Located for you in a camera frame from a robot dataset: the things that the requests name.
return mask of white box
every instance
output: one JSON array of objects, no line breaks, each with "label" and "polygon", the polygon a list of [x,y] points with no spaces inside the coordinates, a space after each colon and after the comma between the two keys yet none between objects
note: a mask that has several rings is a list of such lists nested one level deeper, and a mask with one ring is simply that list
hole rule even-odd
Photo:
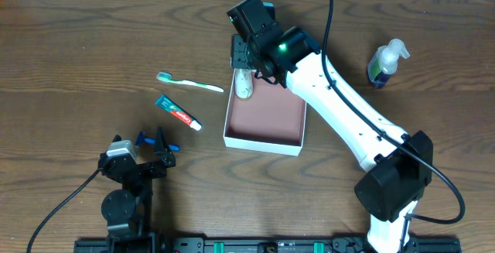
[{"label": "white box", "polygon": [[306,102],[280,85],[253,76],[253,95],[235,95],[234,77],[225,117],[225,146],[297,156],[304,142]]}]

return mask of bottle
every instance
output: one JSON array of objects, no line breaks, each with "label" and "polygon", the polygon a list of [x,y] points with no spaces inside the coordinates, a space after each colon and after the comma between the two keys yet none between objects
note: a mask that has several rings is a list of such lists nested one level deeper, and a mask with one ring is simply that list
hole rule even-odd
[{"label": "bottle", "polygon": [[373,87],[379,89],[387,83],[397,71],[399,56],[409,58],[409,52],[400,39],[393,39],[388,46],[378,48],[366,69],[368,80]]},{"label": "bottle", "polygon": [[236,68],[234,72],[235,94],[241,99],[253,95],[253,75],[249,69]]}]

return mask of wood grain surface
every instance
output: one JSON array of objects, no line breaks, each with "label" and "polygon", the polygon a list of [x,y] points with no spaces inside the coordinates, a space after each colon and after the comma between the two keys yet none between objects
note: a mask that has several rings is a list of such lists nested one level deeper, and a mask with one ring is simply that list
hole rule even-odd
[{"label": "wood grain surface", "polygon": [[[97,167],[115,134],[157,126],[182,146],[155,181],[153,224],[176,236],[330,236],[365,233],[353,193],[364,175],[344,142],[309,107],[299,157],[225,148],[227,94],[160,84],[177,79],[230,89],[225,12],[242,0],[0,1],[0,251],[25,251],[41,220]],[[323,37],[327,0],[274,2],[285,28]],[[392,38],[411,58],[379,91],[365,66]],[[465,252],[495,248],[495,0],[335,0],[329,58],[379,112],[425,131],[434,163],[467,205],[458,224],[413,221],[419,235],[456,235]],[[166,93],[202,123],[195,132],[157,108]],[[71,252],[104,237],[101,201],[119,188],[98,176],[43,228],[34,252]],[[448,218],[455,197],[439,179],[416,213]]]}]

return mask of white cap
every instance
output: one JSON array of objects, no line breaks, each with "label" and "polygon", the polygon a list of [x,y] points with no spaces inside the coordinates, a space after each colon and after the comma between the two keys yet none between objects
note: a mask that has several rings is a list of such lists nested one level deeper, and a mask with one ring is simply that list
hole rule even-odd
[{"label": "white cap", "polygon": [[193,121],[191,122],[191,126],[190,126],[192,129],[196,129],[197,131],[199,131],[201,129],[201,124],[197,121]]},{"label": "white cap", "polygon": [[393,39],[381,51],[378,59],[381,71],[385,74],[394,74],[397,71],[399,56],[407,59],[409,58],[409,52],[405,49],[405,45],[400,39]]}]

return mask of green toothbrush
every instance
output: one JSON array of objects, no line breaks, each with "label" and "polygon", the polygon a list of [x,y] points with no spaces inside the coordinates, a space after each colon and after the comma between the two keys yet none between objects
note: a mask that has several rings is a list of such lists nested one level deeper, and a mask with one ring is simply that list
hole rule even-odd
[{"label": "green toothbrush", "polygon": [[224,89],[222,89],[221,87],[192,82],[190,80],[172,80],[172,74],[166,72],[158,72],[158,75],[156,75],[156,79],[163,83],[184,84],[188,86],[202,87],[212,91],[224,92]]}]

